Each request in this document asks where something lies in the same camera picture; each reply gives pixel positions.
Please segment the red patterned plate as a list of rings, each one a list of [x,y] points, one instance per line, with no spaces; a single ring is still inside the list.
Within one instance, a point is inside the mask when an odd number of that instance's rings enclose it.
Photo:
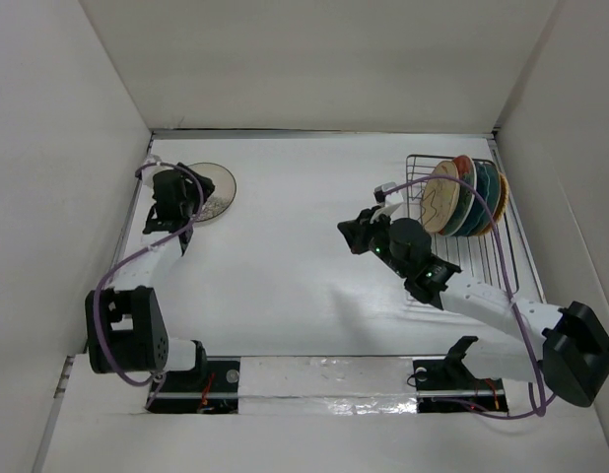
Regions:
[[[453,163],[458,171],[458,178],[468,184],[468,186],[462,184],[459,186],[456,207],[447,224],[440,232],[445,237],[454,236],[463,226],[475,201],[475,194],[472,189],[477,187],[477,171],[473,160],[466,155],[461,155],[454,158]]]

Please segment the light blue flower plate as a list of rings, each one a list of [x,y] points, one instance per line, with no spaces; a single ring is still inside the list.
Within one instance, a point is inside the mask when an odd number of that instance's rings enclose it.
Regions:
[[[490,213],[483,212],[481,219],[474,231],[475,236],[479,236],[483,231],[490,227],[490,218],[495,217],[496,209],[498,207],[501,198],[501,182],[498,170],[492,164],[483,164],[484,170],[488,177],[487,195],[485,196],[485,202],[490,210]]]

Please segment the dark teal scalloped plate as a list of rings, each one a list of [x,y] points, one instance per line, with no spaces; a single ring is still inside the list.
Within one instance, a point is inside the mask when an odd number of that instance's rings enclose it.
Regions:
[[[482,163],[476,164],[476,173],[478,178],[476,191],[484,199],[485,203],[488,203],[488,197],[490,196],[491,192],[490,173],[487,171],[486,166]],[[485,216],[486,212],[484,206],[479,202],[478,198],[475,198],[471,211],[461,227],[459,234],[462,237],[472,236],[478,225],[483,222]]]

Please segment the beige plate with bird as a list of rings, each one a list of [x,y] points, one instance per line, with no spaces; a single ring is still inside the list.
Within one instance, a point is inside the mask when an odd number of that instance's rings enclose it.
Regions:
[[[459,198],[458,169],[453,161],[442,161],[426,181],[421,198],[422,224],[429,234],[444,229],[453,215]]]

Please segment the orange woven wicker plate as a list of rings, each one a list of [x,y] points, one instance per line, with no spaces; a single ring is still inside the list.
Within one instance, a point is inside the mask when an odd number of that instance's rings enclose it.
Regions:
[[[498,171],[498,189],[489,194],[489,208],[492,210],[492,218],[495,224],[504,216],[509,197],[509,185],[505,175]]]

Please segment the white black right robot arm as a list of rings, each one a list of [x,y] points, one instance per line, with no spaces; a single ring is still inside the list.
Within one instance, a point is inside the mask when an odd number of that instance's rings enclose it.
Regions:
[[[517,303],[433,254],[430,236],[409,218],[391,220],[372,208],[337,228],[353,253],[372,252],[416,301],[520,338],[553,393],[578,407],[593,403],[609,375],[609,336],[588,305]]]

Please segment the cream plate with tree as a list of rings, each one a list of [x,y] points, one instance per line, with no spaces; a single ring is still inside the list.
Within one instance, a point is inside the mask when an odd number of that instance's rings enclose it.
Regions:
[[[237,195],[237,181],[225,167],[215,163],[196,163],[190,168],[203,177],[210,178],[215,190],[203,205],[200,223],[209,222],[225,213]]]

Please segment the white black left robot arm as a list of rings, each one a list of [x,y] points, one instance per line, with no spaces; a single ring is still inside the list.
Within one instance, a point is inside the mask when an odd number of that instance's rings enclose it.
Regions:
[[[193,226],[215,185],[188,166],[165,164],[147,177],[136,176],[153,190],[139,248],[118,262],[85,300],[88,353],[95,373],[116,373],[138,386],[131,372],[174,372],[187,390],[208,381],[206,353],[197,340],[168,335],[156,287],[188,249]]]

